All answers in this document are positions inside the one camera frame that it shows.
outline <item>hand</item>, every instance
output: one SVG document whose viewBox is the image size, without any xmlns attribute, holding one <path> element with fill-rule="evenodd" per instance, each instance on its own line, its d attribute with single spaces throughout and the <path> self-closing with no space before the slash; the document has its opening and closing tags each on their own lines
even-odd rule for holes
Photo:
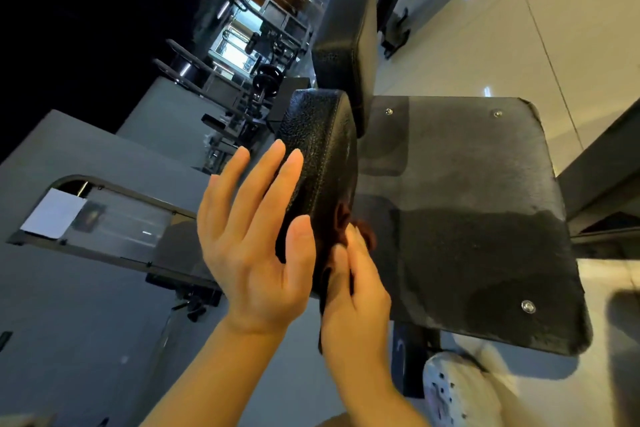
<svg viewBox="0 0 640 427">
<path fill-rule="evenodd" d="M 275 255 L 276 237 L 303 164 L 302 153 L 295 149 L 271 183 L 284 155 L 284 143 L 276 140 L 231 206 L 250 157 L 239 148 L 220 176 L 211 176 L 198 210 L 204 261 L 228 297 L 227 322 L 238 332 L 284 334 L 304 311 L 311 292 L 316 243 L 308 215 L 298 216 L 287 230 L 287 263 Z"/>
<path fill-rule="evenodd" d="M 333 247 L 329 261 L 332 272 L 321 337 L 324 358 L 349 409 L 358 393 L 392 389 L 387 355 L 391 298 L 358 229 L 348 225 L 346 236 L 348 247 Z"/>
</svg>

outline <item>black cushion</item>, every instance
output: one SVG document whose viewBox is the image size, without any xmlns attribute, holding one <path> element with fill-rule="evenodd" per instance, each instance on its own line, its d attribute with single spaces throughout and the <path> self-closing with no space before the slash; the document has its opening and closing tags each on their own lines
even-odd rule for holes
<svg viewBox="0 0 640 427">
<path fill-rule="evenodd" d="M 356 127 L 349 98 L 338 90 L 298 90 L 284 115 L 276 137 L 296 148 L 305 163 L 285 214 L 276 254 L 285 261 L 285 237 L 291 221 L 308 214 L 316 239 L 313 293 L 321 295 L 321 274 L 331 247 L 337 243 L 335 211 L 340 202 L 353 205 L 358 178 Z"/>
<path fill-rule="evenodd" d="M 311 51 L 318 87 L 349 95 L 358 137 L 369 121 L 377 37 L 376 0 L 330 0 Z"/>
</svg>

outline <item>person's right hand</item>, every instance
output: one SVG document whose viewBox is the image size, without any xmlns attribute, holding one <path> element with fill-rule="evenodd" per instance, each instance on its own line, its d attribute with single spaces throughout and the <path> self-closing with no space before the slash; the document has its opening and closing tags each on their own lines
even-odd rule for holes
<svg viewBox="0 0 640 427">
<path fill-rule="evenodd" d="M 348 246 L 333 247 L 322 319 L 322 347 L 343 402 L 393 388 L 387 352 L 391 298 L 358 229 L 348 225 Z M 353 275 L 353 295 L 349 290 Z"/>
</svg>

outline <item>silver screw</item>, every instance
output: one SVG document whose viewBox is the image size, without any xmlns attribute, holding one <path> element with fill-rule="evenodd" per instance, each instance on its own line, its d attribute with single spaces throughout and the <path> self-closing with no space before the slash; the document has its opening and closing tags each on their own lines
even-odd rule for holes
<svg viewBox="0 0 640 427">
<path fill-rule="evenodd" d="M 536 305 L 531 301 L 522 301 L 520 306 L 522 306 L 522 310 L 527 314 L 533 314 L 536 311 Z"/>
</svg>

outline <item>tiled floor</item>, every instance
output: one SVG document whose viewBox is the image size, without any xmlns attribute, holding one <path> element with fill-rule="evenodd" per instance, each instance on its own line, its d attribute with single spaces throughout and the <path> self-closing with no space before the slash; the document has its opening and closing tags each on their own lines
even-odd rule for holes
<svg viewBox="0 0 640 427">
<path fill-rule="evenodd" d="M 450 0 L 382 61 L 376 93 L 528 99 L 562 172 L 640 96 L 638 20 L 640 0 Z M 640 419 L 640 263 L 579 269 L 593 326 L 580 358 L 444 335 L 489 370 L 508 426 Z"/>
</svg>

